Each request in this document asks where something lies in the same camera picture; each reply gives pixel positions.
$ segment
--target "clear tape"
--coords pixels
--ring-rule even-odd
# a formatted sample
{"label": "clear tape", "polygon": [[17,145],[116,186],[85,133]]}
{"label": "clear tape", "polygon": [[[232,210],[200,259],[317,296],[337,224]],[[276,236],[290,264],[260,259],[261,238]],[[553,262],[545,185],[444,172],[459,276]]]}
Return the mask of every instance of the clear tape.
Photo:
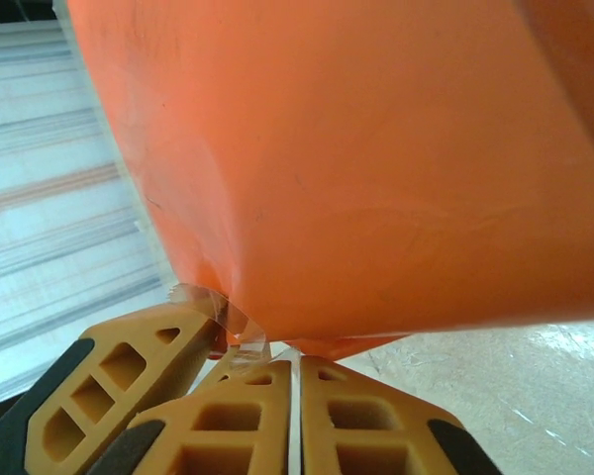
{"label": "clear tape", "polygon": [[[221,293],[206,287],[177,284],[169,291],[169,302],[194,305],[239,340],[240,349],[230,362],[230,370],[243,373],[273,360],[264,330]],[[284,353],[286,351],[278,358],[285,359]]]}

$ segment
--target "orange plastic container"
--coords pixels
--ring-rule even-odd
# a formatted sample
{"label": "orange plastic container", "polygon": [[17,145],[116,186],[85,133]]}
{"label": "orange plastic container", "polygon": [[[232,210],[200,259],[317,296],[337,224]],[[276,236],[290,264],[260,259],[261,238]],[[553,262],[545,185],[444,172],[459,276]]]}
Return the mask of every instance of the orange plastic container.
{"label": "orange plastic container", "polygon": [[178,278],[270,339],[594,317],[593,0],[68,6]]}

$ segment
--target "orange plastic surface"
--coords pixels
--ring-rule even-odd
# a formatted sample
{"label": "orange plastic surface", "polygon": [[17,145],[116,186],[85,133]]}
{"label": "orange plastic surface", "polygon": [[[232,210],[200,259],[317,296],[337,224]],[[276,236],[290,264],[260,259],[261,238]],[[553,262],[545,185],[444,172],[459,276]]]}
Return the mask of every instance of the orange plastic surface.
{"label": "orange plastic surface", "polygon": [[330,357],[594,316],[594,47],[549,49],[594,22],[552,3],[68,0],[180,281]]}

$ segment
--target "rectangular hole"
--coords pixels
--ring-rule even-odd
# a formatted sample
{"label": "rectangular hole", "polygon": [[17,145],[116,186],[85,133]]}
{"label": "rectangular hole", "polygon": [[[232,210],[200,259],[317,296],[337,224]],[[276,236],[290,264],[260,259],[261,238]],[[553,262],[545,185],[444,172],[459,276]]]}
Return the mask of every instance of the rectangular hole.
{"label": "rectangular hole", "polygon": [[59,408],[44,427],[44,449],[51,459],[60,462],[70,455],[85,436],[72,417]]}
{"label": "rectangular hole", "polygon": [[186,446],[167,474],[247,475],[252,452],[251,446]]}
{"label": "rectangular hole", "polygon": [[259,404],[210,404],[194,423],[194,430],[257,430]]}
{"label": "rectangular hole", "polygon": [[245,381],[245,384],[251,386],[268,386],[273,383],[273,377],[270,374],[262,374],[252,379]]}
{"label": "rectangular hole", "polygon": [[346,378],[328,368],[320,369],[317,373],[322,381],[345,381]]}
{"label": "rectangular hole", "polygon": [[98,423],[115,404],[110,395],[92,376],[88,376],[88,379],[71,397],[93,423]]}
{"label": "rectangular hole", "polygon": [[337,457],[344,475],[412,475],[405,446],[338,445]]}
{"label": "rectangular hole", "polygon": [[146,369],[145,359],[127,343],[119,343],[101,363],[117,386],[126,391]]}
{"label": "rectangular hole", "polygon": [[330,401],[328,413],[335,428],[392,430],[399,427],[392,411],[376,401]]}

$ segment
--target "white floor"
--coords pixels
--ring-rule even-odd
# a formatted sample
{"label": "white floor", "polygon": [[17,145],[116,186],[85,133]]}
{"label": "white floor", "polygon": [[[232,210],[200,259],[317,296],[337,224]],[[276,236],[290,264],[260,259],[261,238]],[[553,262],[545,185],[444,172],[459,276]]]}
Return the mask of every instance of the white floor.
{"label": "white floor", "polygon": [[505,474],[594,475],[594,323],[416,334],[344,364],[452,412]]}

